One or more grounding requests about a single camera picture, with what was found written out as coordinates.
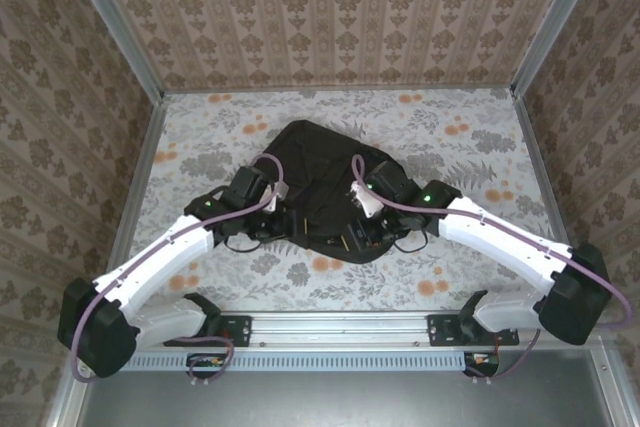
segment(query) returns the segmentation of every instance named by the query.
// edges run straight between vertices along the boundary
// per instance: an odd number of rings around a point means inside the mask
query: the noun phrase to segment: table surface
[[[119,373],[89,387],[86,427],[607,427],[588,352],[534,352],[491,385],[459,372]]]
[[[132,253],[298,119],[379,147],[418,184],[444,180],[490,212],[552,236],[507,89],[187,94],[165,102]],[[419,241],[405,239],[403,247]],[[185,266],[151,303],[198,291],[225,310],[434,310],[460,308],[475,290],[522,288],[511,271],[443,239],[430,239],[418,254],[392,249],[366,265],[277,242],[250,254],[217,248]]]

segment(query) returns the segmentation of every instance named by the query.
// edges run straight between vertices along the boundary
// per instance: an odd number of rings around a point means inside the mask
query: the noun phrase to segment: floral tablecloth
[[[170,95],[132,253],[189,201],[228,183],[289,122],[308,119],[397,159],[418,184],[440,179],[489,211],[551,237],[522,131],[506,89],[349,90]],[[405,239],[417,247],[419,236]],[[234,239],[236,247],[248,239]],[[226,310],[459,308],[475,290],[528,288],[483,255],[431,238],[350,265],[277,242],[249,254],[221,246],[171,278],[151,302],[198,291]]]

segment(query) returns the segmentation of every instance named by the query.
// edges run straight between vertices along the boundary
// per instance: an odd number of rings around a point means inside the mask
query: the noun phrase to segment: gray metal panel
[[[553,46],[569,15],[571,15],[576,2],[578,0],[553,0],[551,3],[542,25],[536,32],[529,50],[527,50],[516,75],[511,81],[516,94],[524,95],[529,85],[531,85],[551,46]]]
[[[600,339],[600,347],[592,349],[591,356],[613,424],[638,427],[640,408],[613,336],[603,333]]]
[[[606,427],[606,412],[589,354],[575,351],[534,353],[490,385],[457,372],[229,373],[208,386],[120,373],[89,388],[79,425]]]
[[[121,372],[184,372],[189,352],[134,354]],[[216,372],[219,367],[194,367]],[[247,352],[228,372],[426,372],[465,370],[463,352]]]

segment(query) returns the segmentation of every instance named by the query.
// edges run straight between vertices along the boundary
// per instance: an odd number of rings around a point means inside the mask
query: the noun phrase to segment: patterned wallpaper
[[[638,309],[640,0],[579,0],[525,101],[570,237]],[[640,321],[618,340],[640,379]]]
[[[60,377],[65,285],[103,271],[150,113],[89,0],[0,0],[0,425]]]
[[[167,90],[507,84],[551,0],[117,0]]]

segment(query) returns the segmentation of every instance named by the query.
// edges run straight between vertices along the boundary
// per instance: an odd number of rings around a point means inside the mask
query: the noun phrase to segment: floral wallpaper
[[[228,184],[289,122],[308,119],[397,159],[418,184],[441,179],[516,225],[551,236],[507,89],[351,90],[176,94],[134,236],[139,251],[196,196]],[[419,235],[400,242],[421,245]],[[230,245],[246,249],[247,238]],[[276,242],[249,254],[224,246],[177,273],[152,298],[198,291],[227,310],[416,310],[460,308],[480,288],[523,288],[480,253],[431,238],[423,251],[392,249],[351,265]]]
[[[117,0],[166,90],[507,84],[551,0]]]
[[[0,425],[39,425],[62,291],[107,263],[150,102],[89,0],[0,0]]]
[[[525,102],[570,237],[602,249],[637,309],[640,0],[579,0]],[[618,340],[640,389],[640,322]]]

